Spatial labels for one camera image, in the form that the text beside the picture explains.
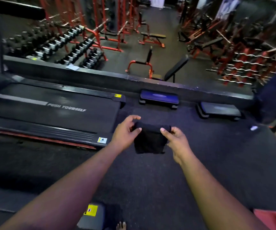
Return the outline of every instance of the foot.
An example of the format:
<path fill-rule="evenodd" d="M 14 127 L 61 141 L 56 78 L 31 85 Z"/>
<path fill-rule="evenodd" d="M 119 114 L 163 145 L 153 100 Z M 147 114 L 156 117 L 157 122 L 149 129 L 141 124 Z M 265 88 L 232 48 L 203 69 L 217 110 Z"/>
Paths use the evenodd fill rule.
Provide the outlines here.
<path fill-rule="evenodd" d="M 117 227 L 116 227 L 116 230 L 126 230 L 126 223 L 125 222 L 123 222 L 123 223 L 119 222 Z"/>

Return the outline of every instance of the treadmill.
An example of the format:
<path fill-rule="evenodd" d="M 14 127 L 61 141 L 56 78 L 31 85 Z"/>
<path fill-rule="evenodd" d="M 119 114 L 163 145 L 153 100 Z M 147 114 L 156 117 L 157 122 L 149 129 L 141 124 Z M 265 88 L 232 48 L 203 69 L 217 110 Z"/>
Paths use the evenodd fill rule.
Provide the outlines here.
<path fill-rule="evenodd" d="M 42 8 L 27 5 L 27 11 L 24 4 L 0 3 L 13 10 L 10 15 L 45 18 Z M 6 73 L 1 42 L 0 37 L 0 133 L 93 149 L 110 142 L 124 95 Z"/>

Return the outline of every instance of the treadmill belt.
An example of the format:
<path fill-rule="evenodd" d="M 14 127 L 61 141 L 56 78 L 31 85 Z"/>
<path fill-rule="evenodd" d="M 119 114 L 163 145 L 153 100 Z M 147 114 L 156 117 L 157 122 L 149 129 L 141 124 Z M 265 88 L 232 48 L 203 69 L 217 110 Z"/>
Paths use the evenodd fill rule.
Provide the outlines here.
<path fill-rule="evenodd" d="M 2 118 L 94 133 L 112 132 L 120 106 L 110 98 L 25 84 L 0 91 Z"/>

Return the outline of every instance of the black towel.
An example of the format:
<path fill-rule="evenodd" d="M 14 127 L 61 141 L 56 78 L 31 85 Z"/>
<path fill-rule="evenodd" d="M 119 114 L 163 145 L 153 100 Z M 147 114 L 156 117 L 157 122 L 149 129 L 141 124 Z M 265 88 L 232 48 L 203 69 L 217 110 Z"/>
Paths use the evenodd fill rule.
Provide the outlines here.
<path fill-rule="evenodd" d="M 167 138 L 164 137 L 160 128 L 165 128 L 171 131 L 171 126 L 168 125 L 150 125 L 146 123 L 136 122 L 133 129 L 142 128 L 142 131 L 134 140 L 134 145 L 137 154 L 154 153 L 163 154 L 163 147 L 167 143 Z"/>

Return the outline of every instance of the forearm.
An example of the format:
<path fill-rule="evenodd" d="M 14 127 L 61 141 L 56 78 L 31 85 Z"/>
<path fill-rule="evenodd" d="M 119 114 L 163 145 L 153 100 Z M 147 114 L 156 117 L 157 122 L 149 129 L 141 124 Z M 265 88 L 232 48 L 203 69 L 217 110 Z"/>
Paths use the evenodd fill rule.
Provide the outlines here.
<path fill-rule="evenodd" d="M 209 230 L 268 229 L 210 174 L 192 152 L 187 155 L 181 167 Z"/>
<path fill-rule="evenodd" d="M 115 145 L 110 144 L 103 148 L 41 193 L 3 224 L 0 230 L 72 229 L 119 153 L 120 149 Z"/>

